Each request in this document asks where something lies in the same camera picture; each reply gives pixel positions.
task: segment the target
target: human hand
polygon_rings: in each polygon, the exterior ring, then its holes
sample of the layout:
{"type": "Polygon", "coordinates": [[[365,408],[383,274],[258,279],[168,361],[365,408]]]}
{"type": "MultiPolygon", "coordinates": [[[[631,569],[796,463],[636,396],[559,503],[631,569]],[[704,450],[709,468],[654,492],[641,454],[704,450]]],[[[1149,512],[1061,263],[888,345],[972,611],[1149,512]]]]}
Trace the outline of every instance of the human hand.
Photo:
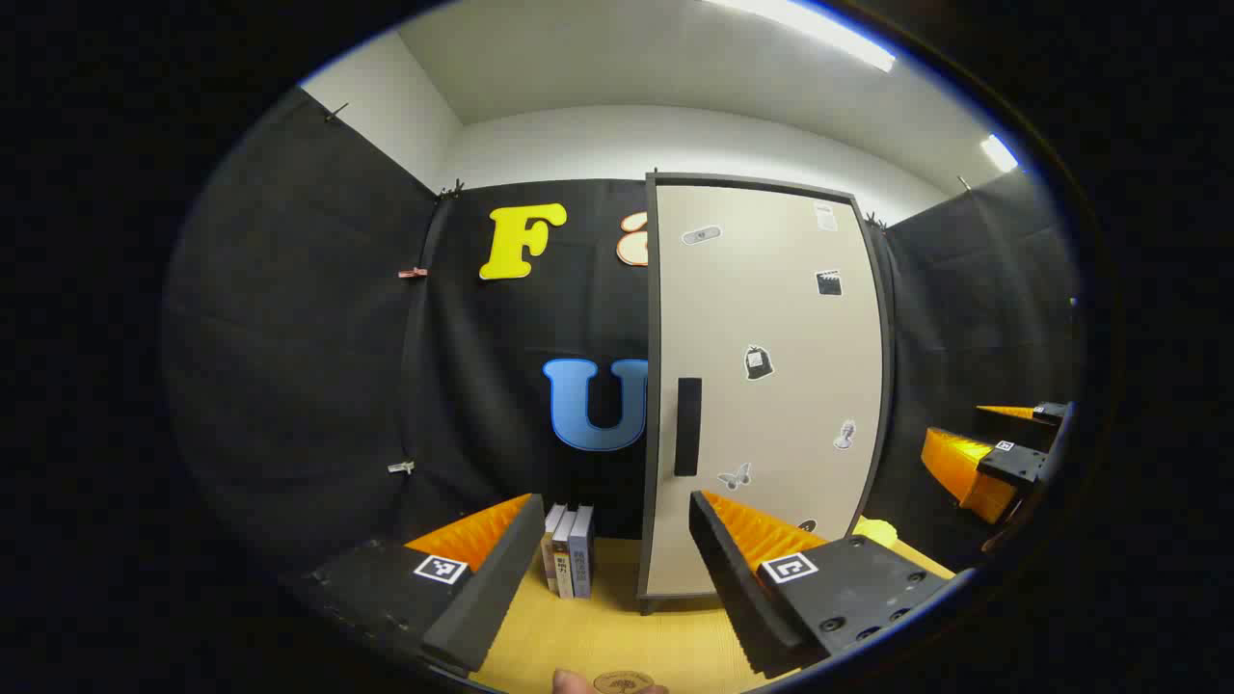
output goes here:
{"type": "MultiPolygon", "coordinates": [[[[576,672],[558,668],[553,673],[553,694],[598,694],[587,680],[576,672]]],[[[659,684],[653,684],[638,692],[623,694],[669,694],[669,690],[659,684]]]]}

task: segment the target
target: black curtain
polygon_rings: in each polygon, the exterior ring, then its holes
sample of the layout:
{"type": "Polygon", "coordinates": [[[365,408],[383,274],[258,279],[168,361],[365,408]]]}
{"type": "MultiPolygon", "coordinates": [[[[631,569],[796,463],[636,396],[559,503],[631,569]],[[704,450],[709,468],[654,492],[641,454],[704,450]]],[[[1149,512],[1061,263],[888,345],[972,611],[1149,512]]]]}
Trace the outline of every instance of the black curtain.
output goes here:
{"type": "Polygon", "coordinates": [[[405,429],[416,461],[400,532],[413,537],[518,494],[596,505],[597,533],[642,529],[645,436],[587,452],[553,431],[545,362],[581,358],[596,427],[621,419],[616,359],[647,359],[647,268],[617,257],[621,220],[647,209],[640,180],[568,180],[464,189],[433,217],[407,326],[405,429]],[[564,225],[521,279],[484,280],[497,207],[559,203],[564,225]]]}
{"type": "Polygon", "coordinates": [[[868,517],[959,571],[991,526],[921,462],[926,430],[972,431],[976,405],[1077,398],[1077,275],[1049,193],[1016,170],[886,230],[896,388],[868,517]]]}
{"type": "Polygon", "coordinates": [[[396,412],[415,264],[436,196],[302,90],[221,163],[163,301],[163,367],[185,462],[275,571],[396,517],[396,412]]]}

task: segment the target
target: black door handle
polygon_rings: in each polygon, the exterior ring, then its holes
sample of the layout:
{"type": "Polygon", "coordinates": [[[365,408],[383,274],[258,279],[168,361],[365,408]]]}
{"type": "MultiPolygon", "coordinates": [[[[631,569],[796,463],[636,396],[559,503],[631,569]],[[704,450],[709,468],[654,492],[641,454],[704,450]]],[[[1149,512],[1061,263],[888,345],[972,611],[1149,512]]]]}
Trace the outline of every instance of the black door handle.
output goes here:
{"type": "Polygon", "coordinates": [[[698,433],[702,429],[702,379],[677,379],[677,454],[673,474],[698,474],[698,433]]]}

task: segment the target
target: door frame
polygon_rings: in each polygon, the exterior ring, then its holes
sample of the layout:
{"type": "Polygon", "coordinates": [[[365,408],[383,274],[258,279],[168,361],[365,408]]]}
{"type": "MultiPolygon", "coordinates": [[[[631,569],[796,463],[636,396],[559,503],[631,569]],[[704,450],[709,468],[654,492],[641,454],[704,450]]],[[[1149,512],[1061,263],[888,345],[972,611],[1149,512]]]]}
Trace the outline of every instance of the door frame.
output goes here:
{"type": "Polygon", "coordinates": [[[650,605],[664,600],[682,600],[700,598],[706,594],[670,594],[656,595],[647,593],[647,579],[650,574],[652,562],[652,530],[655,522],[655,491],[656,477],[660,469],[660,232],[659,215],[656,211],[655,189],[658,185],[694,185],[707,188],[739,188],[745,190],[765,190],[769,193],[787,193],[803,198],[828,200],[853,207],[856,215],[858,227],[865,240],[865,249],[870,257],[870,269],[874,274],[874,290],[879,303],[879,324],[882,330],[882,394],[879,403],[879,431],[874,440],[874,456],[870,461],[870,472],[865,478],[865,487],[861,489],[861,499],[858,501],[856,511],[849,522],[845,537],[853,533],[856,521],[865,509],[870,496],[870,488],[874,485],[875,474],[879,470],[879,462],[882,459],[882,443],[887,435],[887,426],[891,419],[891,394],[893,389],[896,356],[893,335],[893,303],[891,294],[890,277],[885,277],[881,257],[890,259],[887,242],[882,235],[871,233],[856,199],[850,193],[786,183],[764,178],[747,178],[735,175],[718,175],[702,173],[660,173],[647,174],[647,257],[648,257],[648,358],[647,358],[647,427],[644,431],[647,441],[647,469],[644,472],[643,487],[643,542],[640,547],[640,559],[638,568],[638,594],[637,599],[643,605],[643,614],[650,614],[650,605]]]}

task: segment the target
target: ceiling light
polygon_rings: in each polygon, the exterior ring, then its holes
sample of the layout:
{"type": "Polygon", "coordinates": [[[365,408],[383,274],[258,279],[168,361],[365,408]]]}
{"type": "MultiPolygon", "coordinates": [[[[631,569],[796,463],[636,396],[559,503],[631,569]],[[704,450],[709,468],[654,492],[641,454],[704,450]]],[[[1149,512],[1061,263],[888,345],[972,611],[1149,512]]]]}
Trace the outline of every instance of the ceiling light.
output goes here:
{"type": "Polygon", "coordinates": [[[990,157],[990,161],[993,162],[1002,173],[1007,173],[1019,164],[1016,161],[1016,157],[1012,157],[1011,152],[1007,151],[1007,147],[1003,146],[1002,141],[992,135],[981,141],[981,148],[986,151],[986,156],[990,157]]]}
{"type": "Polygon", "coordinates": [[[798,5],[792,0],[706,0],[742,10],[760,17],[779,22],[790,28],[814,37],[816,40],[839,48],[885,73],[891,72],[896,57],[887,53],[870,40],[824,17],[812,7],[798,5]]]}

